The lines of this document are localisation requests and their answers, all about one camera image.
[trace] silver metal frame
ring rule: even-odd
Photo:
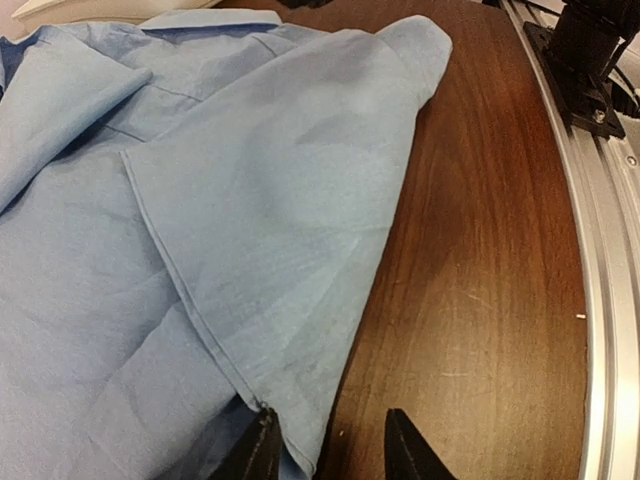
[[[640,465],[640,166],[627,140],[594,138],[560,118],[526,39],[530,8],[501,0],[540,84],[573,204],[588,322],[580,479],[632,480]]]

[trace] screw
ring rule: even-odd
[[[593,119],[596,121],[596,123],[604,123],[604,119],[607,117],[607,114],[604,113],[602,110],[596,110],[595,112],[593,112]]]

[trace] white object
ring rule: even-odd
[[[32,32],[81,20],[140,23],[170,10],[207,8],[221,0],[29,0],[12,18]]]

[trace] wrinkled fabric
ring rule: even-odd
[[[210,472],[263,405],[309,478],[450,50],[244,10],[0,42],[0,478]]]

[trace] wooden table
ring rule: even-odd
[[[317,478],[383,479],[389,407],[406,410],[461,480],[577,478],[587,377],[579,250],[552,131],[506,15],[465,0],[223,5],[329,31],[423,14],[453,39],[418,117]]]

